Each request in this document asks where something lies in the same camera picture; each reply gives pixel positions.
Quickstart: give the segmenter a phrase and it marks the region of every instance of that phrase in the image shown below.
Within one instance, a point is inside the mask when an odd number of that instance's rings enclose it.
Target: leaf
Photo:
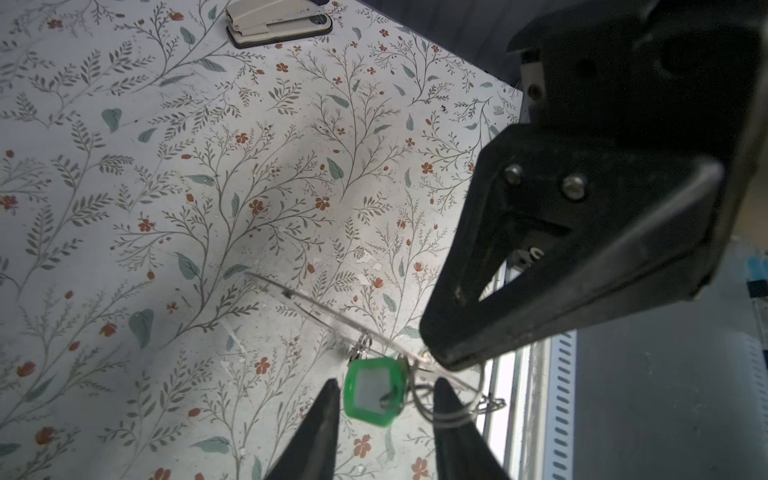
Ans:
[[[175,77],[166,78],[165,80],[160,82],[159,86],[160,87],[164,87],[166,85],[174,84],[177,81],[181,80],[182,78],[191,77],[191,76],[192,76],[192,74],[189,74],[189,75],[176,75]]]
[[[331,172],[331,177],[334,180],[344,178],[344,170],[342,170],[341,167],[330,158],[326,157],[326,160],[328,160],[328,170]]]
[[[232,196],[232,216],[236,217],[238,211],[240,211],[240,197],[234,194]]]
[[[194,45],[195,37],[192,35],[192,32],[184,27],[179,28],[179,30],[181,31],[181,37],[184,39],[184,42],[189,45]]]
[[[109,127],[110,133],[114,133],[120,126],[119,122],[122,114],[123,111],[120,108],[108,108],[101,112],[101,118],[104,119],[104,122]]]
[[[253,470],[250,473],[250,477],[251,480],[261,480],[261,460],[259,460],[259,457],[256,457],[256,461],[253,463]]]
[[[214,185],[214,178],[208,175],[187,175],[194,183],[207,185],[212,187]]]
[[[384,303],[386,303],[390,312],[394,313],[397,311],[397,304],[395,303],[395,300],[392,300],[392,297],[386,293],[384,293]]]
[[[349,108],[349,102],[344,100],[343,98],[337,97],[335,95],[328,95],[328,96],[331,97],[333,101],[335,101],[337,104],[341,105],[342,107]]]
[[[241,265],[238,263],[237,265],[233,265],[227,269],[227,271],[224,272],[224,278],[229,278],[233,276],[235,273],[240,273],[248,270],[248,267],[245,265]]]
[[[190,448],[192,447],[199,447],[200,450],[208,453],[229,453],[230,441],[224,437],[210,437],[207,440],[193,443],[190,445]]]
[[[21,448],[21,443],[0,443],[0,457],[10,455]]]
[[[414,78],[416,76],[416,74],[413,73],[413,70],[406,67],[406,64],[402,64],[402,70],[408,75],[408,78]]]
[[[156,131],[156,128],[150,128],[149,130],[145,130],[139,134],[139,141],[142,144],[146,144],[150,138],[152,138],[152,134],[154,131]]]
[[[128,319],[128,326],[131,328],[131,332],[134,333],[136,340],[139,342],[139,348],[143,349],[149,345],[150,334],[152,333],[152,320],[154,319],[154,311],[152,309],[141,310],[131,315]]]
[[[179,257],[179,270],[181,270],[181,274],[184,275],[184,278],[192,280],[198,273],[200,273],[200,269],[197,268],[197,265],[195,265],[192,260],[182,253],[176,252],[176,255]]]
[[[237,330],[239,330],[240,327],[238,326],[235,330],[233,330],[233,333],[237,334]],[[232,348],[235,346],[235,339],[233,336],[230,335],[230,337],[227,339],[227,346],[225,347],[227,351],[229,352],[232,350]]]
[[[400,330],[400,333],[398,335],[405,335],[412,339],[418,339],[421,338],[421,335],[419,335],[419,331],[412,326],[404,326],[402,330]]]
[[[210,70],[210,71],[226,71],[226,70],[224,70],[224,67],[222,67],[221,65],[219,65],[216,62],[208,60],[207,58],[201,58],[200,60],[197,61],[197,63],[199,63],[200,65],[203,65],[203,67],[205,67],[206,70]]]
[[[386,459],[395,459],[395,445],[392,443],[392,429],[387,429],[384,435],[384,448],[386,449]]]
[[[43,393],[45,393],[45,389],[47,389],[47,388],[48,388],[48,386],[49,386],[49,385],[51,385],[51,381],[52,381],[52,380],[53,380],[53,377],[51,377],[51,378],[50,378],[50,379],[48,379],[48,380],[45,380],[45,381],[44,381],[43,383],[41,383],[40,385],[36,386],[36,387],[35,387],[35,389],[33,389],[32,391],[30,391],[30,393],[28,393],[28,394],[27,394],[27,395],[24,397],[24,401],[25,401],[25,402],[32,402],[32,401],[34,401],[34,400],[38,399],[38,398],[39,398],[39,397],[40,397],[40,396],[41,396]]]

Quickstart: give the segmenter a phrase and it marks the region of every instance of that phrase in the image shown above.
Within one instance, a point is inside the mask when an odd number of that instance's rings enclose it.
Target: red flower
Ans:
[[[150,477],[149,480],[169,480],[170,470],[164,468],[158,468],[157,471]]]
[[[18,205],[18,200],[16,200],[15,195],[5,195],[3,197],[0,197],[0,204],[5,208],[5,211],[8,211],[12,208],[16,208],[16,205]]]
[[[16,375],[25,377],[30,376],[35,371],[35,362],[26,362],[22,366],[16,367]]]
[[[418,457],[416,463],[411,465],[411,470],[414,472],[413,480],[419,480],[421,477],[429,477],[429,472],[427,472],[427,461],[422,460],[421,457]]]
[[[330,207],[331,204],[328,200],[330,200],[330,198],[328,197],[323,197],[323,198],[317,197],[315,199],[315,208],[319,208],[322,211]]]
[[[254,200],[248,207],[253,210],[253,215],[256,216],[264,211],[264,202],[261,200]]]
[[[152,231],[154,223],[150,223],[148,218],[140,218],[139,220],[141,220],[141,223],[139,223],[139,231],[144,233]]]
[[[43,427],[39,432],[35,433],[35,441],[38,445],[47,445],[54,441],[54,433],[56,433],[56,431],[53,427]]]
[[[101,330],[99,330],[99,333],[103,333],[104,336],[112,336],[117,331],[118,331],[118,326],[116,326],[114,323],[108,323],[101,327]]]
[[[266,357],[263,357],[260,362],[257,362],[255,367],[257,375],[264,375],[266,371],[271,367],[271,364],[267,362]]]
[[[371,439],[369,435],[363,435],[361,439],[355,439],[355,457],[365,458],[366,453],[371,451]]]

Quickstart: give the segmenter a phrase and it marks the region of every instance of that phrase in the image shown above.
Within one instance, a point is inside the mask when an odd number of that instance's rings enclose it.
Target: floral patterned surface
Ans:
[[[2,5],[2,478],[262,478],[344,361],[247,270],[419,347],[520,93],[355,2],[237,50],[226,5]],[[343,417],[336,477],[434,458],[411,409]]]

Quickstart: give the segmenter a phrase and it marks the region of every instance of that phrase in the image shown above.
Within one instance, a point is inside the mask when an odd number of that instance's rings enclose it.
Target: green key tag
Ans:
[[[398,360],[355,360],[349,364],[344,382],[344,412],[353,419],[389,426],[402,411],[407,379]]]

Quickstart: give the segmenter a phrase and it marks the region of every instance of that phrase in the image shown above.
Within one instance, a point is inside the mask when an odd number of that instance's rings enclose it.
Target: stapler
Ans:
[[[227,34],[238,48],[326,35],[328,0],[241,0],[227,7]]]

